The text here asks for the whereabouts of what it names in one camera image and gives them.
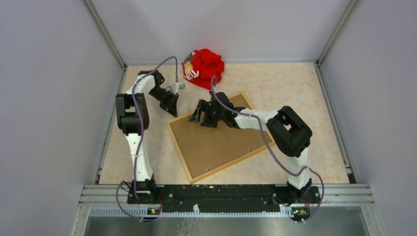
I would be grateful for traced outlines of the brown cardboard backing board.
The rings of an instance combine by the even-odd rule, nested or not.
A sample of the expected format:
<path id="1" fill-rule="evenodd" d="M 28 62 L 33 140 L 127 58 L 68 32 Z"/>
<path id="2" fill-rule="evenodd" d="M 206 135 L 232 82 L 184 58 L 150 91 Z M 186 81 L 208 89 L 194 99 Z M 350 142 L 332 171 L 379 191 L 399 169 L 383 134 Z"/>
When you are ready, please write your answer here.
<path id="1" fill-rule="evenodd" d="M 230 128 L 222 121 L 216 128 L 203 127 L 204 111 L 199 123 L 188 122 L 197 102 L 193 106 L 184 115 L 166 122 L 188 183 L 194 184 L 266 150 L 263 137 L 270 146 L 275 144 L 267 132 Z"/>

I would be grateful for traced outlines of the yellow wooden picture frame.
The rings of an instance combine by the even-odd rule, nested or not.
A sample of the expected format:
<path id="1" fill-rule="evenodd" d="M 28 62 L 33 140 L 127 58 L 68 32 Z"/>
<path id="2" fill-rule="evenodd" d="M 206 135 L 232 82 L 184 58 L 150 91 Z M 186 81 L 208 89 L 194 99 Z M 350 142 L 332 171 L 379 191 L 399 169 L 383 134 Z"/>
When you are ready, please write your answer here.
<path id="1" fill-rule="evenodd" d="M 167 122 L 167 128 L 183 166 L 182 182 L 191 184 L 283 183 L 283 171 L 270 156 L 260 131 L 203 127 L 188 119 L 199 98 L 186 113 Z"/>

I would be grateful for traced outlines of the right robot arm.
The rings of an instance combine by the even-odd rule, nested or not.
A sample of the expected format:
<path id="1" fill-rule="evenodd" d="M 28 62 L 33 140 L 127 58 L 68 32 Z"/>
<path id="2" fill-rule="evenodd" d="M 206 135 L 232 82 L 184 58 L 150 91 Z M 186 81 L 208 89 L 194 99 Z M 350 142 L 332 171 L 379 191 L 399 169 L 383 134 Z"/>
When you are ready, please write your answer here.
<path id="1" fill-rule="evenodd" d="M 216 128 L 224 122 L 235 129 L 254 129 L 271 134 L 278 149 L 288 158 L 288 166 L 278 165 L 288 174 L 288 195 L 295 203 L 308 197 L 312 180 L 308 173 L 308 150 L 312 130 L 289 106 L 278 111 L 259 111 L 247 107 L 236 107 L 223 92 L 210 91 L 210 101 L 199 100 L 188 119 L 203 127 Z"/>

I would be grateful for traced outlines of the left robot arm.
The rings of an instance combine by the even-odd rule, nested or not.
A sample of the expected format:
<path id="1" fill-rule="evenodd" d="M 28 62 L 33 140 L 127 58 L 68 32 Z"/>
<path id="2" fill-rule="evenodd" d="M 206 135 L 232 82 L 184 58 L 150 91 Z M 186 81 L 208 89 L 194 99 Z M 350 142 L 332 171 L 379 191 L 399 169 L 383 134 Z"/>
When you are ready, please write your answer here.
<path id="1" fill-rule="evenodd" d="M 145 145 L 145 132 L 150 123 L 146 96 L 155 98 L 159 107 L 173 117 L 178 116 L 179 95 L 162 88 L 164 81 L 157 69 L 140 71 L 131 88 L 115 97 L 117 125 L 128 142 L 133 163 L 133 181 L 129 191 L 134 198 L 145 203 L 154 202 L 158 195 Z"/>

